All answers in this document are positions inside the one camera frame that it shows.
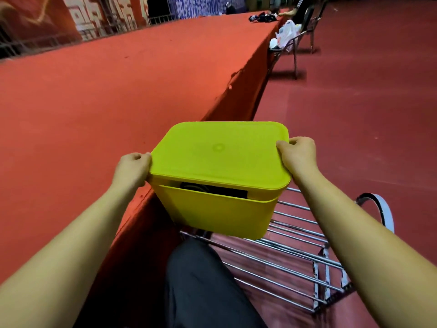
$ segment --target yellow plastic box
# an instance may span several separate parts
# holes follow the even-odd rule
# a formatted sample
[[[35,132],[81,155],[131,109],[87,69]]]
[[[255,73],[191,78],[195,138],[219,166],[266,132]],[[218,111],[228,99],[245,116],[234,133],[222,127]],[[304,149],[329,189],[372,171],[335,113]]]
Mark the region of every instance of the yellow plastic box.
[[[150,184],[174,222],[257,239],[290,182],[276,122],[184,122],[152,151]]]

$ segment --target person's right hand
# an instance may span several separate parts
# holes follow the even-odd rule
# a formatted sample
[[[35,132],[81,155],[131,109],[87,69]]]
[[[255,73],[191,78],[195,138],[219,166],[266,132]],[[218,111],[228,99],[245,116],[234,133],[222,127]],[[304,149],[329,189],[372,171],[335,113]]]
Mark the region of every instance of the person's right hand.
[[[294,137],[289,143],[278,140],[276,147],[281,152],[282,162],[295,181],[319,173],[315,158],[315,143],[309,137]]]

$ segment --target hand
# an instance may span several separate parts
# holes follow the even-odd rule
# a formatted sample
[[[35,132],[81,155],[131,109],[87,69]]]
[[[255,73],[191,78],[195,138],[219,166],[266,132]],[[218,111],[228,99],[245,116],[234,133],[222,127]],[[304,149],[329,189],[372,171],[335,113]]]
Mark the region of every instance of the hand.
[[[138,187],[144,186],[151,162],[150,153],[123,155],[115,169],[111,187],[136,191]]]
[[[315,158],[315,143],[309,137],[294,137],[289,143],[278,140],[276,147],[281,152],[282,162],[295,181],[319,173]]]

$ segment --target person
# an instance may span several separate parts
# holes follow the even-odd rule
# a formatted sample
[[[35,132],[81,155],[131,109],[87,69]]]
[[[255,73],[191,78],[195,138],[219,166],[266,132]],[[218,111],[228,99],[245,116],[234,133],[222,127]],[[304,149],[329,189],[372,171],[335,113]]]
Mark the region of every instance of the person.
[[[277,14],[278,16],[291,17],[294,24],[302,24],[305,17],[306,10],[313,4],[312,0],[298,0],[296,7],[291,11]]]
[[[435,327],[437,268],[320,173],[312,139],[276,146],[376,322]],[[123,156],[101,198],[1,285],[0,327],[73,326],[150,163],[150,154]],[[172,252],[165,292],[168,327],[266,327],[217,253],[196,239]]]

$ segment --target red floor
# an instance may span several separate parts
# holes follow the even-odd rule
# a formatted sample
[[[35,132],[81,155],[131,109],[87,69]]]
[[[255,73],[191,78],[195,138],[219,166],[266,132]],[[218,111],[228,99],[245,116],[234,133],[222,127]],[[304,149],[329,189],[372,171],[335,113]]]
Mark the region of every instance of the red floor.
[[[351,198],[384,197],[396,234],[437,264],[435,13],[437,2],[423,0],[329,4],[316,31],[320,51],[298,56],[305,79],[288,78],[292,56],[282,57],[255,120],[313,137],[325,176]],[[267,303],[257,307],[270,327],[314,325],[285,309],[270,315]],[[331,313],[329,327],[376,327],[357,294]]]

